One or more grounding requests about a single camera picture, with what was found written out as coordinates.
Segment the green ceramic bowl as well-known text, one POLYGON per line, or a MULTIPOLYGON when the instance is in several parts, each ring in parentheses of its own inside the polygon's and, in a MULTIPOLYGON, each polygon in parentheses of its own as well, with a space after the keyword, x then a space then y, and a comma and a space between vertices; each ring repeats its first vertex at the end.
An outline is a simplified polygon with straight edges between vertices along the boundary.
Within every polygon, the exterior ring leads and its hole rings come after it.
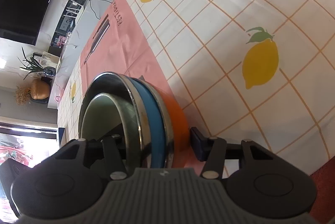
POLYGON ((98 140, 121 127, 124 139, 125 166, 129 173, 141 163, 141 142, 133 104, 116 95, 100 93, 93 97, 84 111, 80 134, 87 140, 98 140))

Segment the orange steel-lined bowl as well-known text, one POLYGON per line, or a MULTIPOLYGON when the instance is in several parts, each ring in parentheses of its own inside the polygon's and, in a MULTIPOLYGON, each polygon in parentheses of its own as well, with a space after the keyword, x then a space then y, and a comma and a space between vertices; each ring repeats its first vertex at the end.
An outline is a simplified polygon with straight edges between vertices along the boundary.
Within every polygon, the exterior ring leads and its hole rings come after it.
POLYGON ((190 150, 190 132, 186 116, 175 98, 147 81, 140 82, 151 92, 161 113, 166 135, 168 168, 183 168, 190 150))

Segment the blue steel-lined bowl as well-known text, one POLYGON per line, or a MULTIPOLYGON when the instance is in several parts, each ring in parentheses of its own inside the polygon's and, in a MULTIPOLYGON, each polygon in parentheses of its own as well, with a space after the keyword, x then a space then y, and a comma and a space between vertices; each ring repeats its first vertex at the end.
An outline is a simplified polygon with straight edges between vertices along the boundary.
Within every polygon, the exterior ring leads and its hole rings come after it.
MULTIPOLYGON (((153 95, 140 80, 113 72, 104 72, 98 75, 90 84, 82 101, 78 120, 79 136, 81 137, 80 125, 84 111, 93 97, 100 93, 116 95, 133 104, 135 108, 141 142, 141 163, 139 167, 163 168, 166 164, 164 122, 153 95)), ((101 139, 108 136, 116 137, 120 132, 121 127, 118 126, 116 130, 109 131, 101 139)), ((117 147, 125 165, 125 146, 122 136, 117 142, 117 147)))

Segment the golden round vase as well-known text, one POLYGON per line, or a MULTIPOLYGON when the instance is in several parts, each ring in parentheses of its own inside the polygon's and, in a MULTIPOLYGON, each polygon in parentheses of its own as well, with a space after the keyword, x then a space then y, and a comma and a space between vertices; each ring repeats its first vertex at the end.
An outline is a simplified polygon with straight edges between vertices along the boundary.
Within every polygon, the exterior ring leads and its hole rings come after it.
POLYGON ((40 79, 31 82, 30 95, 32 99, 42 100, 50 96, 50 85, 40 79))

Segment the pink and checked tablecloth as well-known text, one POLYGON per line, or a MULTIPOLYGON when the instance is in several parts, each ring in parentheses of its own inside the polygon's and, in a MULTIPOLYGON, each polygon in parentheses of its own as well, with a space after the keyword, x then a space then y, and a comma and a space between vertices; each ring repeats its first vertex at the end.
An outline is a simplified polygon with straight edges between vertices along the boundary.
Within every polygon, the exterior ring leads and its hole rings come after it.
POLYGON ((173 95, 207 135, 308 174, 334 159, 334 0, 89 0, 82 18, 58 102, 68 139, 90 82, 113 71, 173 95))

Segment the green potted plant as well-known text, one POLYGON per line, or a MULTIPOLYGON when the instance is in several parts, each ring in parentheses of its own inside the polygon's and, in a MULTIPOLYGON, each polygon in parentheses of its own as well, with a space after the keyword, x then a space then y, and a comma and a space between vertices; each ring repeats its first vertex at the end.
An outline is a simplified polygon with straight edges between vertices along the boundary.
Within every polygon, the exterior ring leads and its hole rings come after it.
POLYGON ((24 79, 26 79, 30 74, 33 73, 43 73, 47 77, 54 77, 56 75, 56 68, 51 66, 42 66, 34 56, 30 56, 29 58, 26 57, 26 54, 24 52, 24 49, 22 48, 22 54, 24 59, 19 61, 22 64, 22 67, 20 67, 23 70, 27 71, 26 76, 24 79))

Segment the white wifi router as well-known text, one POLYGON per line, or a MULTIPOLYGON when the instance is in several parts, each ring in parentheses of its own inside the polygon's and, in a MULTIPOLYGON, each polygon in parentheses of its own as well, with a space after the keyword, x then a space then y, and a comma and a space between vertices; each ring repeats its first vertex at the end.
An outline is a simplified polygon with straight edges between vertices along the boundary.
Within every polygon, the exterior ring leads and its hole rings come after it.
POLYGON ((77 23, 80 20, 84 9, 84 5, 74 0, 69 0, 63 12, 63 16, 74 21, 74 23, 77 23))

